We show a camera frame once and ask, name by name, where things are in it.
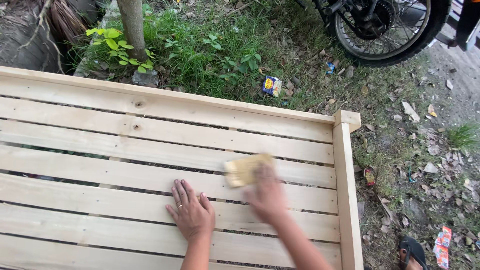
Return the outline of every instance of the wooden frame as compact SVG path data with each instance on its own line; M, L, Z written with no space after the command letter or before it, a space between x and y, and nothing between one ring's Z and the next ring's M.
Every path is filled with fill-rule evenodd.
M210 269L294 267L222 176L225 161L269 152L306 235L335 269L363 269L350 143L360 114L6 67L0 85L0 267L179 269L186 243L164 210L176 178L214 199Z

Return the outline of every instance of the motorcycle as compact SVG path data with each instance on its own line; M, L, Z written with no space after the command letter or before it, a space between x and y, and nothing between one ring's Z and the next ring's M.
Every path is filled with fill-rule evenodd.
M312 0L326 29L358 64L401 63L436 38L466 51L480 30L480 0L464 0L455 38L441 34L452 0ZM295 0L306 9L301 0Z

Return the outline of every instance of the black sandal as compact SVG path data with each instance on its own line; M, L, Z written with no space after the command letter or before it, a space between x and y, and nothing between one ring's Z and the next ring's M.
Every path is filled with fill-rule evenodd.
M402 270L407 268L410 256L415 258L415 260L423 267L423 270L429 270L427 267L427 260L425 259L425 252L417 240L410 236L403 236L398 243L398 249L405 249L407 251L405 261L400 261Z

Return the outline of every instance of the tree trunk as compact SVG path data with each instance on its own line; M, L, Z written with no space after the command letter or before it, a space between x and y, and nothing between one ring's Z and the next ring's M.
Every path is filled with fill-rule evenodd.
M117 2L123 22L123 34L127 38L127 43L134 47L127 51L128 56L145 62L147 54L145 52L142 0L117 0Z

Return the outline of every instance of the hand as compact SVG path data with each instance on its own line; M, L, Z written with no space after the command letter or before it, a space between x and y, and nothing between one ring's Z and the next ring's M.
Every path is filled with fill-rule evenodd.
M247 201L255 214L265 223L274 227L288 217L287 199L273 168L260 164L254 172L256 190L245 192Z
M185 180L175 180L172 193L177 210L171 205L166 208L183 237L188 242L202 236L210 239L215 228L215 210L206 194L200 194L199 202L195 191Z

